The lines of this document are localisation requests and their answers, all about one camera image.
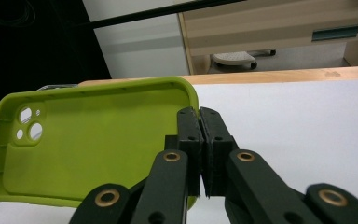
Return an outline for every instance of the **black background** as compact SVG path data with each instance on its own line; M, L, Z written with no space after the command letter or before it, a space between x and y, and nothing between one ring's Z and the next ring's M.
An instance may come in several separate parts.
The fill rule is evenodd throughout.
M111 78L81 0L28 0L35 20L27 27L0 25L0 100L52 84ZM18 17L25 0L0 0L0 18Z

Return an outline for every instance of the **wall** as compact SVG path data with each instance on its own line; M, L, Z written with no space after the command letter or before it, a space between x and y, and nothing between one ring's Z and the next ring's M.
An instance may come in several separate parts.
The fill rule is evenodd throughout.
M83 0L91 21L156 7L170 0ZM189 74L177 15L95 29L112 78Z

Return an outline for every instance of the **white table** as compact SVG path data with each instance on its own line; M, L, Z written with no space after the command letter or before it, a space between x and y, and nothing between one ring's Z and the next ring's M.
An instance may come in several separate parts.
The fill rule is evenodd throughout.
M329 183L358 197L358 80L194 85L241 148L305 192ZM68 223L75 209L0 203L0 223ZM187 223L229 223L224 198L201 197Z

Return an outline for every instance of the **lime green phone case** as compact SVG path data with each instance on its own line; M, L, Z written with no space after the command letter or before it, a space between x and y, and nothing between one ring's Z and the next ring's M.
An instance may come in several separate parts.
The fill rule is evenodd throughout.
M12 93L0 102L0 201L77 207L105 183L132 187L198 110L179 77Z

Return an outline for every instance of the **white surface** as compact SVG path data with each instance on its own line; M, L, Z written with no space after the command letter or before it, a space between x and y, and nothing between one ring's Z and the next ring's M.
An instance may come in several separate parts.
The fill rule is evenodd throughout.
M83 3L91 21L173 5L172 0L83 0ZM189 74L175 14L94 31L112 78Z
M358 80L195 86L241 148L301 192L329 183L358 198ZM73 209L0 203L0 223L68 223ZM223 198L199 199L187 223L229 223Z

